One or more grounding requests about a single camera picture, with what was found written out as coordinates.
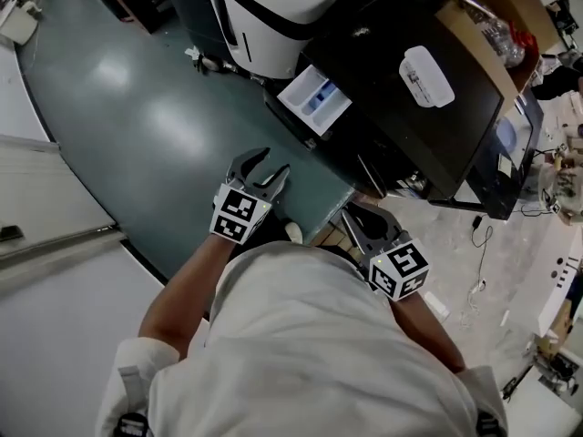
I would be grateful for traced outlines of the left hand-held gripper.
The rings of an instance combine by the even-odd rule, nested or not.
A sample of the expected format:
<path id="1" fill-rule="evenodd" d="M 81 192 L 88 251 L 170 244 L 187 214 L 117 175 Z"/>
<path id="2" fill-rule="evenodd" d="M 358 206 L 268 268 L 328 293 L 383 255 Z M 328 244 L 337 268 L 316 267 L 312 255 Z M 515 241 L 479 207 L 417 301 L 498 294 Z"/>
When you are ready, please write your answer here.
<path id="1" fill-rule="evenodd" d="M 245 182 L 270 151 L 269 147 L 254 148 L 231 161 L 225 183 L 213 200 L 211 234 L 242 245 L 270 213 L 273 200 L 290 174 L 290 166 L 282 166 L 262 184 Z"/>

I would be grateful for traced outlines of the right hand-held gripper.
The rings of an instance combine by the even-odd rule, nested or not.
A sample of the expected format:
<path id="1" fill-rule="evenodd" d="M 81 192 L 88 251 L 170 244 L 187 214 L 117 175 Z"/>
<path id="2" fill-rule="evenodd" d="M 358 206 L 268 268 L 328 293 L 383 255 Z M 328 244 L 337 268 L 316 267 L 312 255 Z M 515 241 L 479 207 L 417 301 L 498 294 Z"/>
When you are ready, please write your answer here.
<path id="1" fill-rule="evenodd" d="M 403 300 L 424 286 L 431 269 L 426 250 L 419 239 L 400 232 L 391 212 L 349 202 L 341 218 L 352 244 L 363 253 L 362 274 L 373 291 L 389 300 Z"/>

